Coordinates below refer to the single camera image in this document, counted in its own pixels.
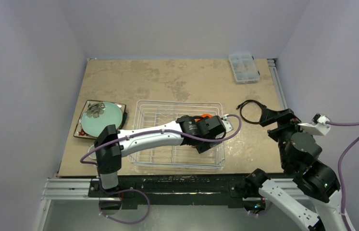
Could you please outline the orange bowl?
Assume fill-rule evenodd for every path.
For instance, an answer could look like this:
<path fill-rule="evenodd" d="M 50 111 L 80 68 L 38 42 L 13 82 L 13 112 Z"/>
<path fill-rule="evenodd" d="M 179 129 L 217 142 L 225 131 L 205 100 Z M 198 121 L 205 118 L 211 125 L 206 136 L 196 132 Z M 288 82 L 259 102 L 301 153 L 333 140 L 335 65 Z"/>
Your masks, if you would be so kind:
<path fill-rule="evenodd" d="M 211 114 L 202 114 L 201 117 L 202 118 L 211 118 L 211 117 L 213 117 L 213 115 L 211 115 Z"/>

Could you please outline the grey coffee mug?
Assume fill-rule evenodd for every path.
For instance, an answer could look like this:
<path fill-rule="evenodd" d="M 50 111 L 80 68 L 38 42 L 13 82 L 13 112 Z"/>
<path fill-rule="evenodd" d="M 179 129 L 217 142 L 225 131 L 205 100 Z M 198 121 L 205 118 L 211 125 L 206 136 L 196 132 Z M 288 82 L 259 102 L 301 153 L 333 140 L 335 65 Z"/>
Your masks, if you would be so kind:
<path fill-rule="evenodd" d="M 94 145 L 89 146 L 87 152 L 91 152 L 94 148 L 95 148 Z M 89 157 L 90 159 L 92 159 L 92 160 L 96 160 L 96 159 L 97 159 L 97 158 L 96 158 L 96 152 L 92 152 L 88 157 Z"/>

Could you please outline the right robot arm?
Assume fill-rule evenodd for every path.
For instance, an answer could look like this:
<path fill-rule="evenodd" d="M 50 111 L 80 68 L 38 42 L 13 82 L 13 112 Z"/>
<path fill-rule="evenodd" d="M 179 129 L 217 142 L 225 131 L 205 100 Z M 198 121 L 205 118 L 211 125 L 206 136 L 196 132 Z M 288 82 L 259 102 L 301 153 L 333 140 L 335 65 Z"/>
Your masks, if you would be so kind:
<path fill-rule="evenodd" d="M 285 193 L 259 168 L 246 177 L 243 197 L 268 199 L 304 231 L 353 231 L 343 205 L 343 185 L 334 170 L 318 160 L 322 148 L 314 136 L 325 136 L 330 130 L 329 121 L 316 114 L 312 123 L 302 123 L 291 109 L 274 111 L 266 106 L 261 108 L 258 121 L 262 127 L 277 124 L 267 133 L 278 143 L 282 169 L 293 175 L 293 182 L 314 204 L 315 212 Z"/>

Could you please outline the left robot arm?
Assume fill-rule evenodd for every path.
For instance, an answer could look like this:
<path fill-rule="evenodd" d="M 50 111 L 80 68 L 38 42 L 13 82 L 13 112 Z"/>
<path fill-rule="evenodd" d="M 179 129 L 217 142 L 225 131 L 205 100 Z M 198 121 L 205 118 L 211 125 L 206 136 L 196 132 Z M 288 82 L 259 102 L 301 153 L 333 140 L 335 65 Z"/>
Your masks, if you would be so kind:
<path fill-rule="evenodd" d="M 119 190 L 117 172 L 122 158 L 164 146 L 194 146 L 203 153 L 222 143 L 233 125 L 220 116 L 183 115 L 175 121 L 137 130 L 117 130 L 108 125 L 94 141 L 100 191 L 107 197 Z"/>

